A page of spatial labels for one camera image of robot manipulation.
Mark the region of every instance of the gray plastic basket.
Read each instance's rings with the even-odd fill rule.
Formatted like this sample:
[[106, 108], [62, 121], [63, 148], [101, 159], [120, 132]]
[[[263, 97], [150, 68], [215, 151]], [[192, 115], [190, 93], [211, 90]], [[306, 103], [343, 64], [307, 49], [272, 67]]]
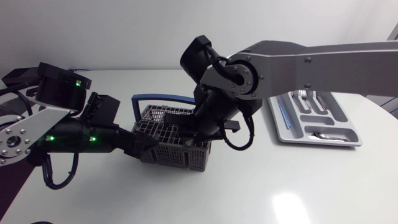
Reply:
[[149, 105], [136, 122], [133, 131], [146, 133], [159, 141], [159, 145], [146, 151], [141, 157], [142, 162], [159, 163], [192, 170], [204, 171], [210, 154], [211, 141], [187, 146], [177, 137], [178, 126], [163, 123], [164, 114], [191, 114], [192, 110], [171, 108], [168, 106]]

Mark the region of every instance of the metal bolt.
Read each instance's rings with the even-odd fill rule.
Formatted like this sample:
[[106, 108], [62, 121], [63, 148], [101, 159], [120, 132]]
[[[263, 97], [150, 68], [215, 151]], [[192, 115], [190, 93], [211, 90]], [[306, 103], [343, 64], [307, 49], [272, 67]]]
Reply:
[[304, 59], [304, 62], [305, 63], [311, 63], [312, 62], [312, 58], [307, 57], [306, 59]]

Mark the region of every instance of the fork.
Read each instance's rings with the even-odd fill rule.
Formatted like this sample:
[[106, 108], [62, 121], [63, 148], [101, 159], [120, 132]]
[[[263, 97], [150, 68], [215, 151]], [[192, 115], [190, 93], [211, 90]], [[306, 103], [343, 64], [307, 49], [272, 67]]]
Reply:
[[298, 97], [301, 97], [301, 99], [304, 100], [306, 106], [307, 106], [309, 109], [312, 109], [311, 104], [310, 104], [310, 103], [308, 102], [308, 100], [307, 100], [307, 91], [306, 91], [306, 90], [299, 90], [299, 91], [298, 91]]

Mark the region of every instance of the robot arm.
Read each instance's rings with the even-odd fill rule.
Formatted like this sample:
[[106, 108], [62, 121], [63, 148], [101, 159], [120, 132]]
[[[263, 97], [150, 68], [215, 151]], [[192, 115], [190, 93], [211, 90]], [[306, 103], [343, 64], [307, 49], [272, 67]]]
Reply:
[[[23, 110], [15, 104], [0, 106], [0, 167], [27, 157], [32, 165], [43, 166], [47, 186], [61, 189], [73, 178], [81, 152], [111, 152], [120, 148], [125, 154], [139, 159], [145, 150], [158, 144], [144, 133], [132, 133], [113, 123], [120, 103], [118, 100], [92, 93], [85, 106], [86, 90], [90, 88], [91, 80], [45, 63], [33, 70], [38, 77], [1, 90], [3, 94], [16, 93], [21, 88], [39, 84], [34, 90], [37, 92], [35, 98], [22, 96], [29, 110], [26, 118], [22, 116]], [[32, 113], [28, 100], [40, 105], [37, 113]], [[52, 182], [49, 152], [75, 154], [71, 175], [60, 185]]]
[[304, 47], [262, 41], [232, 55], [224, 66], [243, 78], [242, 85], [216, 75], [214, 67], [200, 82], [237, 93], [243, 100], [301, 89], [397, 96], [397, 61], [397, 42]]
[[[229, 58], [220, 57], [203, 35], [182, 55], [180, 64], [197, 83], [194, 115], [167, 115], [194, 141], [224, 139], [247, 149], [254, 136], [251, 115], [263, 98], [294, 90], [340, 91], [398, 96], [398, 42], [304, 47], [262, 41]], [[232, 145], [225, 126], [239, 111], [251, 132], [243, 147]]]

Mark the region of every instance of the white wall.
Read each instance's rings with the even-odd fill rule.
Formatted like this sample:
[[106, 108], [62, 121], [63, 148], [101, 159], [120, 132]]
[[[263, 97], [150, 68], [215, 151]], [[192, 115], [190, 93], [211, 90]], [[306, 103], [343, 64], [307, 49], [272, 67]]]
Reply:
[[0, 75], [40, 61], [91, 70], [180, 68], [205, 34], [221, 55], [260, 40], [326, 45], [386, 40], [398, 1], [2, 0]]

